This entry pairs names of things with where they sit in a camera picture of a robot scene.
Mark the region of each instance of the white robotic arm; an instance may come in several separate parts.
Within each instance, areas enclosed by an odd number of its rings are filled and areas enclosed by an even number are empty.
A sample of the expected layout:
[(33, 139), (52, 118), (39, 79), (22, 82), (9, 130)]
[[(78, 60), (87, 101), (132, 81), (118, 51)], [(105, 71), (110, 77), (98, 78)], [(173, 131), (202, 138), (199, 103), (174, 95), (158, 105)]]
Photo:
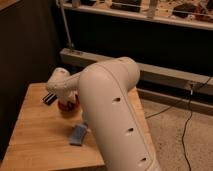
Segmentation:
[(132, 59), (95, 63), (73, 76), (58, 72), (53, 73), (47, 89), (57, 94), (59, 101), (66, 101), (64, 96), (77, 90), (109, 171), (160, 170), (127, 95), (140, 77)]

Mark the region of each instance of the cable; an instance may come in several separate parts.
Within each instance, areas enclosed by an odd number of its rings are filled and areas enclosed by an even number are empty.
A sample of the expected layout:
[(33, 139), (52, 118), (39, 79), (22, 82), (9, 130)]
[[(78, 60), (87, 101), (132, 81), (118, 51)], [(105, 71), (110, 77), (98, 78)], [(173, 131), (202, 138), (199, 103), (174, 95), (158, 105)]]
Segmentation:
[(209, 81), (210, 81), (211, 79), (212, 79), (212, 76), (210, 76), (210, 77), (208, 78), (208, 80), (206, 80), (205, 83), (201, 84), (200, 87), (196, 88), (196, 91), (202, 89), (205, 85), (207, 85), (207, 84), (209, 83)]
[[(208, 80), (206, 80), (205, 83), (201, 84), (200, 87), (196, 88), (195, 90), (193, 89), (193, 87), (191, 87), (191, 92), (198, 91), (198, 90), (202, 89), (204, 86), (206, 86), (206, 85), (209, 83), (209, 81), (210, 81), (211, 79), (212, 79), (212, 76), (210, 76), (210, 77), (208, 78)], [(180, 102), (182, 102), (184, 99), (185, 99), (185, 98), (180, 98), (179, 100), (177, 100), (177, 101), (176, 101), (174, 104), (172, 104), (171, 106), (169, 106), (169, 107), (163, 109), (163, 110), (160, 111), (160, 112), (157, 112), (157, 113), (155, 113), (155, 114), (151, 114), (151, 115), (149, 115), (149, 116), (147, 116), (147, 117), (145, 117), (145, 118), (146, 118), (146, 119), (149, 119), (149, 118), (151, 118), (151, 117), (153, 117), (153, 116), (157, 116), (157, 115), (159, 115), (159, 114), (161, 114), (161, 113), (164, 113), (164, 112), (168, 111), (169, 109), (171, 109), (172, 107), (175, 107), (176, 105), (178, 105), (178, 104), (179, 104)]]
[(188, 102), (188, 110), (190, 111), (190, 115), (189, 115), (188, 119), (186, 120), (186, 122), (184, 124), (183, 134), (182, 134), (182, 137), (181, 137), (181, 142), (182, 142), (182, 145), (183, 145), (183, 154), (184, 154), (184, 157), (185, 157), (186, 162), (188, 164), (189, 171), (191, 171), (192, 168), (191, 168), (191, 164), (190, 164), (189, 159), (188, 159), (187, 154), (186, 154), (186, 146), (185, 146), (184, 138), (185, 138), (185, 135), (186, 135), (187, 125), (188, 125), (190, 119), (193, 116), (193, 111), (192, 111), (192, 108), (191, 108), (191, 97), (192, 97), (192, 95), (189, 96), (189, 102)]
[[(196, 91), (198, 91), (198, 90), (202, 89), (204, 86), (206, 86), (211, 79), (212, 79), (212, 76), (209, 77), (208, 80), (205, 83), (203, 83), (200, 87), (196, 88)], [(185, 160), (187, 162), (187, 165), (189, 167), (189, 171), (192, 170), (192, 167), (191, 167), (191, 164), (189, 162), (188, 156), (186, 154), (186, 145), (185, 145), (184, 139), (185, 139), (186, 129), (187, 129), (188, 123), (189, 123), (189, 121), (191, 120), (191, 118), (193, 116), (193, 111), (192, 111), (192, 108), (191, 108), (191, 101), (192, 101), (192, 96), (193, 96), (194, 91), (195, 90), (193, 88), (193, 85), (191, 85), (191, 90), (190, 90), (190, 95), (189, 95), (189, 102), (188, 102), (188, 110), (190, 111), (190, 115), (189, 115), (188, 119), (186, 120), (186, 122), (184, 124), (183, 134), (182, 134), (182, 137), (181, 137), (181, 143), (183, 145), (183, 154), (184, 154), (184, 158), (185, 158)], [(166, 108), (166, 109), (164, 109), (164, 110), (162, 110), (162, 111), (160, 111), (158, 113), (155, 113), (155, 114), (147, 116), (146, 119), (151, 118), (153, 116), (156, 116), (156, 115), (159, 115), (159, 114), (161, 114), (163, 112), (168, 111), (169, 109), (171, 109), (172, 107), (174, 107), (178, 103), (180, 103), (182, 100), (183, 100), (183, 98), (181, 98), (180, 100), (176, 101), (173, 105), (169, 106), (168, 108)]]
[(161, 114), (161, 113), (164, 113), (164, 112), (168, 111), (168, 110), (171, 109), (172, 107), (175, 107), (175, 106), (178, 105), (180, 102), (182, 102), (183, 99), (184, 99), (184, 98), (181, 98), (181, 99), (177, 100), (174, 104), (172, 104), (171, 106), (169, 106), (169, 107), (163, 109), (163, 110), (160, 111), (160, 112), (157, 112), (157, 113), (155, 113), (155, 114), (152, 114), (152, 115), (147, 116), (146, 119), (149, 119), (149, 118), (151, 118), (151, 117), (153, 117), (153, 116), (156, 116), (156, 115), (159, 115), (159, 114)]

